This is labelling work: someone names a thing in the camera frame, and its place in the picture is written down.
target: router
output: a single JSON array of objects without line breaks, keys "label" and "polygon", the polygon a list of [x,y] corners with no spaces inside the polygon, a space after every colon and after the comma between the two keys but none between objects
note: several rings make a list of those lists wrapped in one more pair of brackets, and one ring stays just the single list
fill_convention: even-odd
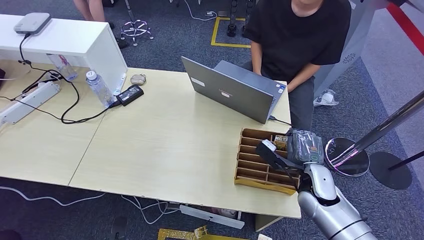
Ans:
[{"label": "router", "polygon": [[36,35],[50,22],[52,17],[45,12],[32,12],[23,16],[23,18],[14,26],[13,30],[18,34]]}]

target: person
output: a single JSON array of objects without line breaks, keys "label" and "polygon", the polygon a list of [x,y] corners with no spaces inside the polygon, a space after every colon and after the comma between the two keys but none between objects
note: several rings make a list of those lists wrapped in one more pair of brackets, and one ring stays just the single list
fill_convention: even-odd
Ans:
[{"label": "person", "polygon": [[[86,21],[106,21],[102,0],[73,0],[73,3]],[[112,22],[109,22],[109,25],[111,29],[114,29],[115,25]],[[128,46],[125,41],[122,41],[117,37],[115,37],[115,39],[120,49]]]},{"label": "person", "polygon": [[313,76],[340,61],[351,12],[349,0],[261,0],[253,9],[243,32],[251,61],[243,67],[287,82],[294,128],[311,130]]}]

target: sneaker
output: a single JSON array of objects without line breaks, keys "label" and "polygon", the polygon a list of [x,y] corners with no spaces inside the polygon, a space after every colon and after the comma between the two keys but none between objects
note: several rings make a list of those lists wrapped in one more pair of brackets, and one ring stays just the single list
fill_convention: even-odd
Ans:
[{"label": "sneaker", "polygon": [[115,37],[115,39],[116,39],[116,43],[118,44],[119,49],[124,49],[124,48],[128,47],[128,43],[126,41],[121,40],[117,37]]},{"label": "sneaker", "polygon": [[108,21],[107,23],[109,24],[110,29],[112,29],[112,30],[113,30],[113,29],[115,28],[115,24],[114,24],[113,22]]}]

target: cardboard divider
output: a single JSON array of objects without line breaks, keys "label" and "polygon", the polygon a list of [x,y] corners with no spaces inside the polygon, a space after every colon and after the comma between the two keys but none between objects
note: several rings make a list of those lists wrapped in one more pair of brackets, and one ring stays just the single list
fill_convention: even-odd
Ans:
[{"label": "cardboard divider", "polygon": [[[285,133],[262,131],[244,128],[241,131],[234,183],[287,194],[294,194],[293,181],[286,171],[274,170],[267,162],[256,154],[256,146],[264,139],[272,141],[275,135]],[[288,157],[286,151],[276,150],[283,158]],[[299,186],[300,175],[297,169],[287,168],[291,177]]]}]

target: laptop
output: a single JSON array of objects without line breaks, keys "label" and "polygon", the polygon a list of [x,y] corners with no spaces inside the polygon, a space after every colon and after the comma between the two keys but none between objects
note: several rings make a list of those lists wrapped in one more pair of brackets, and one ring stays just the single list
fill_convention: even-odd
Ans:
[{"label": "laptop", "polygon": [[215,68],[181,57],[196,92],[265,124],[285,85],[222,60]]}]

